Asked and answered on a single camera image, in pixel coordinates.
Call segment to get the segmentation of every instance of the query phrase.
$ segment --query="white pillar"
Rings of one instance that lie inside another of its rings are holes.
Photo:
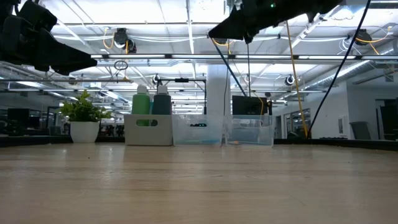
[[[225,65],[209,65],[207,68],[207,114],[231,115],[231,75]]]

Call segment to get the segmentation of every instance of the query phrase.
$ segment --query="wooden table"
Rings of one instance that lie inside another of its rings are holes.
[[[0,223],[397,223],[398,154],[330,146],[0,149]]]

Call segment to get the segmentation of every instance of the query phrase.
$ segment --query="green bottle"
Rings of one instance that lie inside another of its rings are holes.
[[[147,94],[147,87],[139,85],[137,94],[132,97],[131,114],[149,114],[150,113],[150,97]],[[149,120],[137,121],[138,126],[149,126]]]

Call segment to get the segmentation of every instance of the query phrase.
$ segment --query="white pot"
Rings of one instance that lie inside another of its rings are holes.
[[[99,128],[98,122],[72,121],[70,123],[70,136],[74,143],[94,143]]]

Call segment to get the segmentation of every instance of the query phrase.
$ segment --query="plastic bin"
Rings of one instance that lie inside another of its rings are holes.
[[[173,115],[175,146],[220,146],[223,117],[211,115]]]
[[[171,115],[124,115],[124,138],[128,146],[171,146]]]
[[[273,146],[274,117],[233,115],[224,133],[227,146]]]

